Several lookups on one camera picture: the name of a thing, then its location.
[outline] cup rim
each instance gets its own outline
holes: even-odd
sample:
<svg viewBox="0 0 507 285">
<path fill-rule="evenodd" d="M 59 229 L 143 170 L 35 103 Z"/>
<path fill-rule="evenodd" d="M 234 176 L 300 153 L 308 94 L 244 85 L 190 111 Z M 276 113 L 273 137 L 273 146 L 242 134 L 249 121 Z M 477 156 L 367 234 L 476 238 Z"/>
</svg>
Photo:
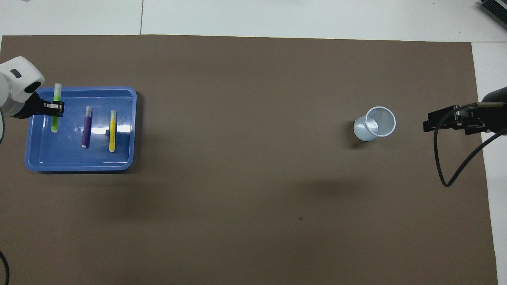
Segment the cup rim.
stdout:
<svg viewBox="0 0 507 285">
<path fill-rule="evenodd" d="M 370 112 L 373 111 L 373 110 L 376 110 L 376 109 L 384 109 L 384 110 L 388 111 L 391 114 L 391 116 L 392 116 L 392 119 L 393 119 L 394 123 L 392 125 L 392 129 L 387 134 L 376 134 L 376 133 L 372 132 L 370 130 L 370 127 L 366 123 L 366 119 L 368 118 L 368 115 L 370 114 Z M 392 113 L 392 111 L 389 110 L 388 108 L 386 108 L 384 106 L 375 106 L 375 107 L 372 107 L 371 109 L 369 109 L 368 112 L 366 113 L 366 116 L 365 116 L 365 126 L 366 126 L 366 129 L 368 130 L 368 132 L 370 132 L 372 135 L 377 136 L 377 137 L 385 137 L 385 136 L 388 136 L 388 135 L 392 134 L 392 132 L 394 132 L 394 129 L 396 128 L 396 117 L 394 116 L 394 114 Z"/>
</svg>

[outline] blue tray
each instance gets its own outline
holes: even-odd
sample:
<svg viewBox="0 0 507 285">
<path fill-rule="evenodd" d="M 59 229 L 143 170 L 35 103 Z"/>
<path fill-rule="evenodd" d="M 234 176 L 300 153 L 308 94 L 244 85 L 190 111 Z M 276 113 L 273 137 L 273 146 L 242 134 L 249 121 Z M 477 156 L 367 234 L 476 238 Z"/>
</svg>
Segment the blue tray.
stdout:
<svg viewBox="0 0 507 285">
<path fill-rule="evenodd" d="M 37 91 L 41 99 L 53 101 L 54 88 Z M 120 87 L 63 87 L 65 102 L 58 132 L 51 132 L 51 117 L 30 118 L 25 164 L 34 171 L 121 171 L 134 159 L 134 89 Z M 86 106 L 93 107 L 90 146 L 81 147 Z M 117 111 L 116 151 L 109 152 L 110 111 Z"/>
</svg>

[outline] white floor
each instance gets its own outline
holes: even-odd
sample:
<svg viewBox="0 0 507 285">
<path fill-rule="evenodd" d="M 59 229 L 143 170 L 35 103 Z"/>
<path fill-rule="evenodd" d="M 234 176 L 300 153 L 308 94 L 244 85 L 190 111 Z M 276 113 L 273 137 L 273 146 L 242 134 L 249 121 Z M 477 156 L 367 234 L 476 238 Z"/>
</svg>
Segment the white floor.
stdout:
<svg viewBox="0 0 507 285">
<path fill-rule="evenodd" d="M 14 34 L 198 34 L 472 42 L 478 96 L 507 86 L 507 30 L 479 0 L 0 0 Z M 507 285 L 507 137 L 484 149 L 498 282 Z"/>
</svg>

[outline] white cup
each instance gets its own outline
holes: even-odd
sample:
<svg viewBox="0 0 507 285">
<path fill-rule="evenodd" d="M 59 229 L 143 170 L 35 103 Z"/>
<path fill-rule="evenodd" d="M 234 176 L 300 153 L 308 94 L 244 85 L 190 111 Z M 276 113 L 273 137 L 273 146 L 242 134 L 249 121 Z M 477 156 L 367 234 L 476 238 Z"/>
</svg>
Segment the white cup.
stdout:
<svg viewBox="0 0 507 285">
<path fill-rule="evenodd" d="M 396 118 L 386 107 L 371 108 L 366 115 L 354 122 L 354 134 L 363 141 L 372 141 L 378 137 L 385 137 L 396 128 Z"/>
</svg>

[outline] cable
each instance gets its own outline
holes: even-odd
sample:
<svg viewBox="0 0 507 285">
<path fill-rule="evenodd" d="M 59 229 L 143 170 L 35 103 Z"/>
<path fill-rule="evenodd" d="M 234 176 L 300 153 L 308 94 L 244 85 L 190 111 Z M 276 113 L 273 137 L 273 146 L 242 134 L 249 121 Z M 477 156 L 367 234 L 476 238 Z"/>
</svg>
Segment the cable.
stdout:
<svg viewBox="0 0 507 285">
<path fill-rule="evenodd" d="M 5 258 L 4 254 L 2 252 L 0 252 L 0 259 L 4 263 L 4 268 L 5 268 L 5 285 L 8 285 L 9 284 L 9 275 L 10 275 L 9 264 L 7 263 L 7 259 Z"/>
<path fill-rule="evenodd" d="M 507 133 L 507 128 L 502 129 L 501 131 L 497 132 L 494 136 L 490 137 L 489 139 L 485 140 L 482 144 L 480 144 L 478 147 L 476 147 L 468 156 L 465 158 L 465 160 L 461 163 L 461 165 L 458 167 L 454 175 L 452 175 L 449 182 L 445 182 L 444 176 L 442 174 L 442 169 L 440 167 L 440 159 L 439 159 L 439 150 L 437 146 L 437 135 L 439 132 L 440 127 L 444 123 L 445 120 L 447 120 L 448 117 L 450 117 L 452 114 L 461 111 L 461 110 L 473 110 L 477 108 L 477 103 L 467 104 L 463 105 L 461 107 L 458 107 L 452 111 L 449 111 L 447 114 L 445 114 L 437 123 L 435 127 L 435 133 L 433 134 L 433 150 L 435 152 L 435 163 L 437 164 L 437 171 L 439 173 L 440 181 L 442 182 L 442 185 L 445 187 L 451 186 L 456 178 L 458 178 L 458 175 L 463 171 L 465 166 L 472 160 L 472 158 L 481 151 L 485 146 L 487 146 L 490 142 L 494 141 L 499 136 Z"/>
</svg>

